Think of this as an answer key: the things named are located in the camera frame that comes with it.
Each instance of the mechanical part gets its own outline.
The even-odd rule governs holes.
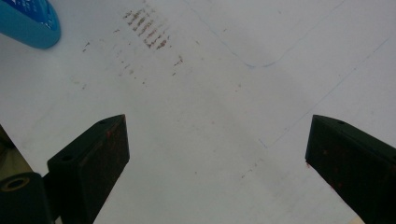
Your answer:
[[[0,125],[0,181],[25,172],[32,172],[32,168]]]
[[[5,161],[15,147],[2,139]],[[7,168],[8,178],[0,181],[1,223],[47,224],[58,216],[63,224],[93,223],[129,159],[125,116],[101,120],[52,157],[43,178]],[[12,165],[1,166],[1,174],[4,167],[19,168],[4,164]]]
[[[366,224],[396,223],[396,149],[314,115],[305,159]]]

